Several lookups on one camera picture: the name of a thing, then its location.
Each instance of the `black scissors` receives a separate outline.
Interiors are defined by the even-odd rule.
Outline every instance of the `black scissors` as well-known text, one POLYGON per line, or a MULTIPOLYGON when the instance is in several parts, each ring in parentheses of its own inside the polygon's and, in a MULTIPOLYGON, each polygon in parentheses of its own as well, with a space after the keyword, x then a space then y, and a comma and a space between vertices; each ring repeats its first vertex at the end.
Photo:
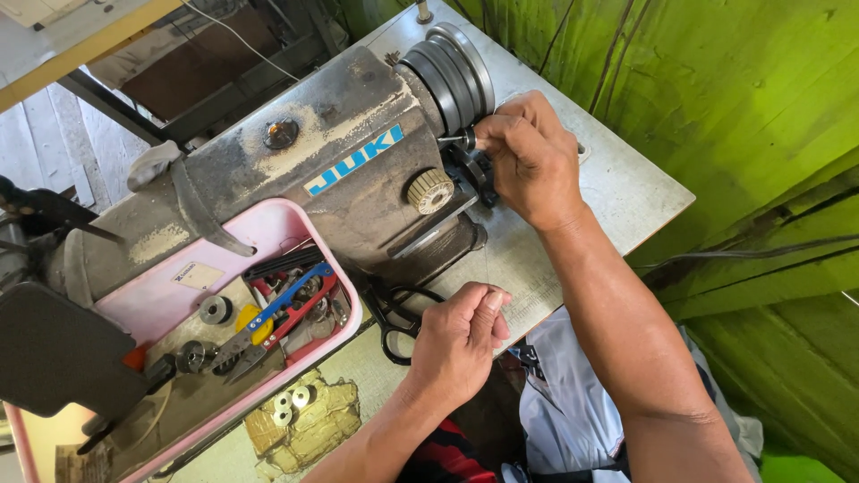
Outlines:
POLYGON ((411 365, 411 358, 403 358, 391 351, 391 348, 388 346, 387 336, 392 332, 399 332, 415 339, 417 337, 417 333, 421 330, 422 314, 412 312, 395 302, 396 296, 402 293, 418 294, 437 303, 445 302, 447 299, 432 290, 427 290, 422 287, 397 285, 392 288, 387 288, 384 281, 375 275, 368 276, 367 281, 369 287, 367 287, 367 290, 363 291, 362 296, 364 298, 364 302, 367 304, 367 309, 379 324, 379 328, 381 328, 382 351, 385 352, 385 356, 391 359, 391 362, 394 364, 411 365), (382 304, 411 325, 409 327, 400 327, 390 322, 385 316, 385 312, 381 306, 382 304))

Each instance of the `forearm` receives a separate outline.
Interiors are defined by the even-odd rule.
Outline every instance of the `forearm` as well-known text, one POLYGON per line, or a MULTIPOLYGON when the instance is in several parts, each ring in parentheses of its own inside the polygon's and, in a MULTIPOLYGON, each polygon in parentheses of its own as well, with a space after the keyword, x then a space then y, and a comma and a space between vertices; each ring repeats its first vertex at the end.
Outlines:
POLYGON ((409 456, 447 413, 432 398, 399 385, 390 399, 355 435, 326 456, 304 483, 394 481, 409 456))
POLYGON ((712 402, 676 327, 593 212, 586 208, 567 229, 540 238, 576 337, 621 415, 710 412, 712 402))

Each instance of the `white cable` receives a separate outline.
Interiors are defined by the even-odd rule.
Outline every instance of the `white cable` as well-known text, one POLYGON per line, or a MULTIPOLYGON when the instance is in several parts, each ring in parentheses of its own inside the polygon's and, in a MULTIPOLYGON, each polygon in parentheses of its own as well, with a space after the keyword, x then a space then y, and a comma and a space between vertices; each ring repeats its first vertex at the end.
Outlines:
POLYGON ((253 53, 255 53, 255 54, 259 55, 259 58, 262 58, 265 62, 268 62, 269 64, 271 64, 271 66, 272 66, 272 67, 274 67, 275 69, 280 70, 282 73, 286 74, 287 76, 292 77, 292 78, 293 78, 293 79, 295 79, 296 81, 301 81, 301 79, 299 79, 298 77, 293 76, 292 74, 290 74, 290 73, 289 73, 289 72, 287 72, 286 70, 281 69, 277 64, 275 64, 274 62, 270 61, 270 60, 268 59, 268 57, 266 57, 265 55, 263 55, 263 54, 261 54, 261 53, 257 52, 257 51, 256 51, 256 49, 254 49, 253 47, 251 47, 251 45, 250 45, 250 44, 248 44, 244 39, 242 39, 242 38, 241 38, 241 35, 239 35, 239 33, 238 33, 238 32, 236 32, 235 30, 233 30, 232 28, 230 28, 230 27, 229 27, 229 25, 227 25, 227 24, 223 23, 222 21, 217 20, 216 18, 212 18, 212 17, 210 17, 210 16, 209 16, 209 15, 207 15, 205 12, 203 12, 202 10, 198 9, 197 7, 195 7, 195 6, 191 5, 190 3, 186 2, 185 0, 180 0, 180 2, 184 3, 184 4, 185 4, 185 6, 186 6, 187 8, 189 8, 189 9, 191 9, 191 10, 194 10, 195 12, 199 13, 200 15, 202 15, 202 16, 204 16, 204 17, 206 17, 207 19, 209 19, 209 20, 213 21, 214 23, 216 23, 216 24, 218 24, 218 25, 220 25, 220 26, 222 26, 222 27, 226 28, 226 29, 227 29, 227 30, 229 30, 230 32, 232 32, 232 33, 233 33, 233 35, 235 35, 236 37, 238 37, 238 38, 239 38, 239 40, 241 40, 241 43, 245 44, 245 46, 247 46, 247 48, 251 49, 251 51, 252 51, 253 53))

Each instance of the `blue handle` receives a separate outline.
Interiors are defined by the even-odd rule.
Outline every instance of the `blue handle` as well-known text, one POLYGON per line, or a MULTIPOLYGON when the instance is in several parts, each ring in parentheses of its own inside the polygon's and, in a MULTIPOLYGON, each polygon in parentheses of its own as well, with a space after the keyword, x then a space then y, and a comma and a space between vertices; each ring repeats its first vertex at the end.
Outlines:
POLYGON ((245 328, 253 332, 257 327, 263 325, 264 321, 269 320, 282 306, 285 305, 286 307, 292 307, 292 296, 294 296, 298 289, 300 289, 312 276, 320 275, 321 277, 327 277, 333 274, 334 269, 325 262, 314 265, 313 268, 308 270, 303 277, 299 278, 284 293, 278 295, 276 299, 272 300, 268 307, 263 309, 263 311, 260 312, 253 320, 247 323, 245 328))

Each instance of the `hand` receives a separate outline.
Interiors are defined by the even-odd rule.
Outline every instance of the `hand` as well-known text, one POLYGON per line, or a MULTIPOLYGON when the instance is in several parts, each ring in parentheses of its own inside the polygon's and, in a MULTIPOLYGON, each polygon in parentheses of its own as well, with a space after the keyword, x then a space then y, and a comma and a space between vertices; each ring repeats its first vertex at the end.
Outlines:
POLYGON ((501 306, 512 298, 495 285, 469 282, 427 308, 403 390, 445 415, 470 400, 489 377, 492 349, 510 337, 501 306))
POLYGON ((537 90, 502 104, 474 126, 504 203, 538 232, 563 229, 586 209, 579 190, 576 136, 537 90))

